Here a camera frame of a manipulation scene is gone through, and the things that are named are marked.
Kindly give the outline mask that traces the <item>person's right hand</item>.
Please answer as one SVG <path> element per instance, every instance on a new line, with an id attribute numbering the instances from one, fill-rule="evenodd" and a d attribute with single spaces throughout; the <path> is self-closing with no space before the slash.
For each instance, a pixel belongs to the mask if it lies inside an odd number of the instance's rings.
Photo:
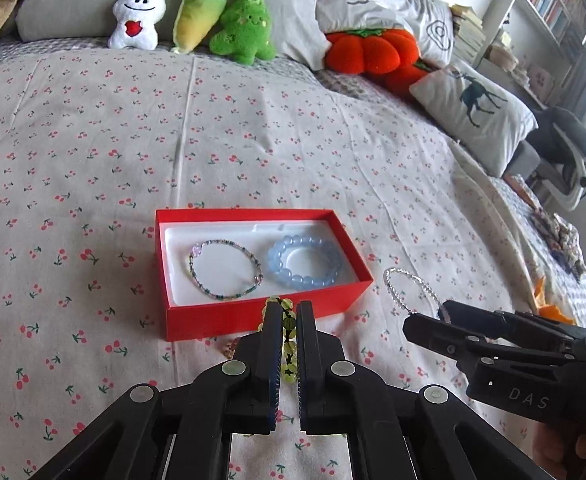
<path id="1" fill-rule="evenodd" d="M 580 460 L 586 460 L 586 434 L 578 437 L 573 451 Z M 532 456 L 534 462 L 555 479 L 566 480 L 566 440 L 562 433 L 544 424 L 537 424 L 533 437 Z"/>

